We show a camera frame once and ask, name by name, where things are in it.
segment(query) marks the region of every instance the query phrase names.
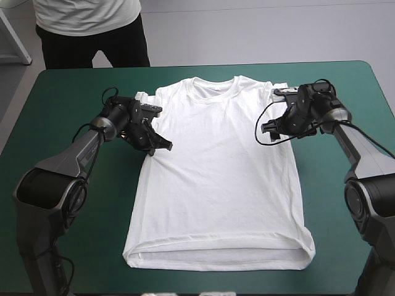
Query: black cable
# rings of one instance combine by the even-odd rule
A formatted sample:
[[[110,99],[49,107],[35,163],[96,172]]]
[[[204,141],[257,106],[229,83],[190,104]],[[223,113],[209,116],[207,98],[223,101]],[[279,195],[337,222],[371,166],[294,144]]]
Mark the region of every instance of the black cable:
[[[106,103],[107,103],[107,101],[106,101],[106,103],[103,101],[103,97],[104,97],[104,95],[105,95],[105,93],[106,92],[108,92],[108,91],[110,91],[111,89],[114,89],[115,90],[115,94],[113,95],[114,97],[117,97],[118,96],[118,93],[119,93],[119,90],[118,90],[118,88],[116,87],[116,86],[110,86],[109,88],[106,88],[104,91],[103,91],[103,93],[101,94],[101,102],[103,103],[103,105],[106,105]]]
[[[68,294],[69,291],[70,291],[70,285],[71,285],[72,280],[73,280],[73,278],[74,278],[75,265],[74,265],[73,260],[71,260],[70,258],[61,256],[61,255],[59,255],[59,254],[54,254],[54,255],[55,255],[56,257],[62,259],[62,260],[65,260],[65,261],[69,262],[69,263],[71,264],[71,266],[72,266],[72,272],[71,272],[69,281],[66,283],[66,286],[64,287],[63,291],[60,292],[61,296],[67,296],[67,294]]]
[[[335,97],[336,97],[336,88],[333,86],[333,84],[332,84],[329,80],[324,79],[324,78],[315,80],[315,81],[312,83],[312,89],[313,89],[313,91],[315,91],[316,93],[318,92],[318,91],[314,88],[314,85],[315,85],[317,82],[319,82],[319,81],[324,81],[324,82],[328,83],[328,89],[327,89],[326,91],[324,91],[324,92],[321,92],[321,93],[330,93],[330,92],[331,92],[331,87],[332,87],[332,88],[333,88],[333,91],[335,92],[334,95],[335,95]]]
[[[78,129],[78,131],[75,133],[75,135],[74,135],[74,137],[73,137],[73,139],[72,139],[72,143],[74,143],[75,138],[78,136],[78,134],[80,133],[80,131],[81,131],[84,127],[90,126],[90,125],[91,125],[90,123],[85,123],[84,125],[81,125],[80,128]]]
[[[361,135],[363,135],[365,138],[367,138],[370,142],[374,143],[374,145],[378,146],[379,148],[381,148],[383,151],[385,151],[389,156],[391,156],[393,159],[395,159],[395,155],[389,151],[386,147],[384,147],[383,145],[381,145],[379,142],[377,142],[376,140],[374,140],[371,136],[369,136],[367,133],[365,133],[364,131],[362,131],[358,126],[352,124],[349,121],[338,121],[338,123],[340,125],[346,125],[349,126],[350,128],[354,128],[356,131],[358,131]]]

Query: white shirt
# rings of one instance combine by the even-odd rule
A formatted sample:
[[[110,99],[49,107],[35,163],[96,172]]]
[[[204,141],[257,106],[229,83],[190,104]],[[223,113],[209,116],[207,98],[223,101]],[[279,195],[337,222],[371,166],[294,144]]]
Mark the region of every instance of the white shirt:
[[[126,26],[140,13],[139,0],[33,0],[41,28],[66,36],[88,36]]]
[[[144,160],[123,251],[131,267],[236,271],[311,262],[291,144],[264,147],[254,137],[272,88],[243,76],[188,78],[152,97],[138,94],[163,107],[152,125],[173,149]],[[261,123],[285,108],[272,105]]]

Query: white t-shirt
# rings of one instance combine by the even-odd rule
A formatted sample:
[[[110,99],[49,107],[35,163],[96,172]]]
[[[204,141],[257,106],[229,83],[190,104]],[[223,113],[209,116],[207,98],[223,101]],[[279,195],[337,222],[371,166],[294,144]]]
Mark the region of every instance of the white t-shirt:
[[[139,0],[33,0],[41,28],[66,36],[88,36],[126,26],[140,13]]]
[[[131,267],[237,271],[311,262],[291,144],[264,147],[254,137],[272,88],[243,76],[222,83],[195,77],[155,96],[138,94],[163,107],[152,125],[173,149],[144,160],[123,251]],[[261,123],[285,108],[272,105]]]

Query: gray floor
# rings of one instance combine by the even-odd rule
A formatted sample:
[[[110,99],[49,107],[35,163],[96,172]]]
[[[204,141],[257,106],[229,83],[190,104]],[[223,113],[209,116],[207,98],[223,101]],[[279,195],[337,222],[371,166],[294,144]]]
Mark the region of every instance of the gray floor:
[[[395,0],[141,3],[153,66],[364,60],[372,66],[395,110]],[[0,65],[0,152],[44,69],[31,0],[3,11],[33,63]],[[94,66],[110,67],[100,52]]]

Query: person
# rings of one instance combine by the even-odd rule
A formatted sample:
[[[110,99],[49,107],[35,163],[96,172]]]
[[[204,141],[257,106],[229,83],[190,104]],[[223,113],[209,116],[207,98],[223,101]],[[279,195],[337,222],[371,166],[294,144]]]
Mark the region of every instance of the person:
[[[149,67],[139,0],[33,0],[47,69],[93,68],[102,51],[113,67]]]

